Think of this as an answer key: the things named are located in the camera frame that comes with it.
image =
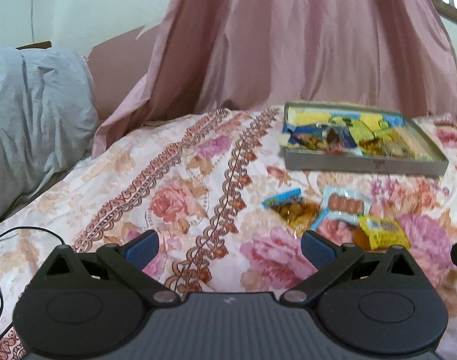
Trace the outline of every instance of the pink flower pattern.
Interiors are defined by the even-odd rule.
[[[437,205],[437,191],[439,190],[434,182],[428,181],[425,178],[417,180],[416,190],[419,194],[419,201],[423,209],[433,210]]]
[[[287,172],[284,172],[282,169],[275,166],[267,166],[267,173],[278,180],[283,180],[287,175]]]
[[[454,128],[437,127],[435,134],[443,147],[457,148],[457,131]]]
[[[371,181],[371,194],[376,202],[385,204],[387,201],[400,201],[405,198],[409,190],[398,179],[387,176],[384,179]]]
[[[373,202],[370,206],[369,214],[377,218],[383,218],[383,205],[378,202]]]
[[[449,266],[433,263],[431,257],[421,249],[410,249],[410,254],[435,288],[442,283],[443,279],[451,270]]]
[[[410,240],[411,250],[421,251],[433,264],[452,267],[452,244],[445,229],[428,215],[403,214],[397,218]]]
[[[155,192],[149,210],[165,222],[176,222],[196,215],[199,205],[187,185],[169,180]]]
[[[355,227],[341,221],[331,221],[325,219],[317,230],[317,233],[331,240],[337,245],[346,242],[353,242]]]
[[[231,139],[228,135],[221,135],[215,139],[209,139],[196,148],[198,157],[212,158],[221,155],[230,149]]]
[[[303,256],[300,240],[282,227],[273,227],[268,237],[254,234],[253,241],[242,244],[240,252],[250,261],[251,269],[261,273],[263,285],[275,290],[293,287],[316,272]]]

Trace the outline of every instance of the bed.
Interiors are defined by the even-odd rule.
[[[316,202],[326,185],[352,188],[373,197],[373,214],[397,218],[404,227],[412,255],[450,314],[439,354],[457,359],[457,268],[449,255],[457,241],[457,123],[417,121],[450,160],[444,177],[427,179],[287,171],[275,150],[282,117],[281,107],[220,109],[138,128],[1,223],[0,233],[19,225],[46,227],[86,252],[155,229],[160,250],[143,271],[181,296],[190,291],[279,296],[315,268],[301,255],[300,240],[261,201],[293,187]],[[341,244],[353,240],[353,230],[325,220],[318,231]],[[0,331],[58,242],[31,230],[0,241],[5,298]],[[22,354],[10,330],[0,342],[0,360]]]

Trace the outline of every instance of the food package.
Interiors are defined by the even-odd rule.
[[[360,228],[368,238],[370,250],[388,249],[392,245],[402,245],[410,249],[407,235],[397,221],[368,215],[361,216],[359,220]],[[359,246],[366,249],[366,242],[363,241],[363,237],[359,235],[357,239],[363,244]]]
[[[361,140],[359,147],[365,155],[372,155],[375,157],[383,156],[383,141],[380,138]]]
[[[265,199],[262,205],[280,215],[297,237],[310,228],[320,214],[320,204],[304,200],[300,188]]]
[[[406,128],[394,127],[390,130],[390,137],[392,140],[399,144],[401,147],[408,151],[410,157],[418,161],[432,161],[433,159],[422,147],[420,142],[413,137]]]
[[[359,216],[368,215],[372,200],[356,191],[343,188],[325,187],[323,190],[322,210],[326,218],[339,220],[359,226]]]
[[[409,151],[399,143],[395,143],[392,140],[384,140],[381,148],[386,157],[410,158]]]
[[[288,147],[328,154],[361,155],[360,149],[345,126],[315,124],[302,126],[290,135]]]

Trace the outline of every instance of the sausage package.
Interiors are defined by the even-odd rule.
[[[343,188],[325,187],[321,202],[322,210],[326,210],[325,218],[359,226],[359,217],[368,215],[372,200],[356,191]]]

